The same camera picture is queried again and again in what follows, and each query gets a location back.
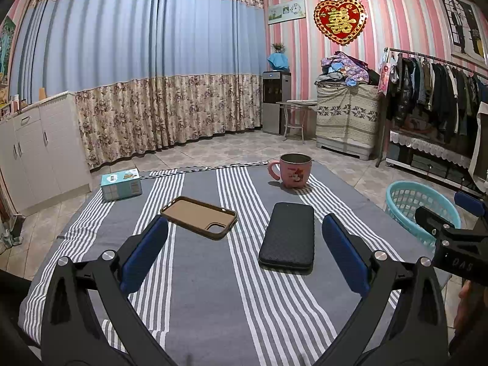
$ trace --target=silver bolt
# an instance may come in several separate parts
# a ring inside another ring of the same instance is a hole
[[[430,259],[428,259],[427,257],[423,257],[420,259],[420,263],[421,265],[423,265],[424,267],[430,267]]]
[[[385,261],[388,258],[388,255],[382,250],[377,250],[374,252],[374,258],[379,261]]]
[[[68,261],[69,259],[66,256],[63,256],[58,260],[58,265],[60,266],[67,265]]]
[[[115,252],[113,250],[106,250],[102,254],[102,259],[104,260],[111,260],[115,257]]]

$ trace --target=gray striped tablecloth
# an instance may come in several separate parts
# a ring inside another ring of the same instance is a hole
[[[142,174],[154,176],[158,172]],[[321,222],[334,212],[372,250],[415,262],[428,251],[372,202],[314,162],[308,186],[286,190],[266,166],[232,167],[142,180],[143,194],[103,202],[94,193],[66,225],[39,268],[22,302],[19,326],[37,343],[42,311],[56,260],[96,259],[140,234],[160,208],[179,195],[238,212],[220,241],[169,225],[161,250],[141,289],[129,299],[159,344],[178,364],[313,364],[337,336],[359,301],[348,288],[321,236]],[[308,275],[265,270],[258,252],[277,202],[314,207],[315,261]],[[441,274],[441,284],[447,280]],[[124,350],[97,292],[94,308],[109,343]],[[377,345],[398,301],[389,306],[370,345]]]

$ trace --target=phone case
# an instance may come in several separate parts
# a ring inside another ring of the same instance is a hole
[[[313,266],[314,237],[313,207],[277,203],[259,250],[259,262],[272,267],[309,269]]]
[[[174,224],[210,239],[223,238],[237,221],[237,212],[187,196],[178,196],[172,200],[161,209],[161,215]],[[220,231],[211,231],[213,227],[218,227]]]

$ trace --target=teal plastic basket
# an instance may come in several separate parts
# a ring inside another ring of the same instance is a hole
[[[396,181],[386,189],[386,212],[408,232],[434,251],[435,238],[415,223],[415,211],[425,206],[461,228],[461,219],[456,207],[433,188],[414,181]]]

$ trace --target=clothes rack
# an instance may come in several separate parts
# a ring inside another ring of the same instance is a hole
[[[445,63],[445,64],[450,65],[450,66],[455,66],[455,67],[460,68],[462,70],[466,70],[467,72],[476,74],[478,77],[484,78],[485,80],[488,80],[488,77],[487,76],[485,76],[483,74],[480,74],[480,73],[478,73],[478,72],[476,72],[476,71],[474,71],[472,69],[469,69],[469,68],[467,68],[465,66],[462,66],[460,64],[451,62],[449,60],[441,59],[441,58],[438,58],[438,57],[435,57],[435,56],[431,56],[431,55],[426,55],[425,53],[408,51],[408,50],[401,50],[401,49],[396,49],[396,48],[385,48],[385,52],[387,52],[386,55],[388,56],[388,58],[389,58],[391,52],[401,52],[401,53],[404,53],[406,55],[421,56],[421,57],[424,57],[424,58],[427,58],[427,59],[435,60],[437,62]],[[382,104],[382,111],[381,111],[381,115],[380,115],[380,119],[382,121],[382,129],[380,130],[380,139],[379,139],[380,140],[380,147],[379,147],[378,159],[376,161],[376,167],[379,167],[379,165],[380,165],[380,163],[382,161],[382,157],[383,157],[383,150],[384,150],[384,144],[385,144],[385,135],[386,135],[386,111],[387,111],[387,109],[388,109],[388,103],[385,101]],[[398,165],[401,165],[402,167],[407,168],[409,170],[421,172],[418,169],[415,169],[413,167],[407,166],[405,164],[398,163]],[[438,179],[440,181],[446,182],[446,183],[448,183],[450,185],[456,185],[456,183],[454,183],[454,182],[448,181],[448,180],[443,179],[443,178],[438,178],[438,177],[436,177],[435,175],[432,175],[432,174],[430,174],[430,175],[428,174],[428,176],[432,176],[435,179]]]

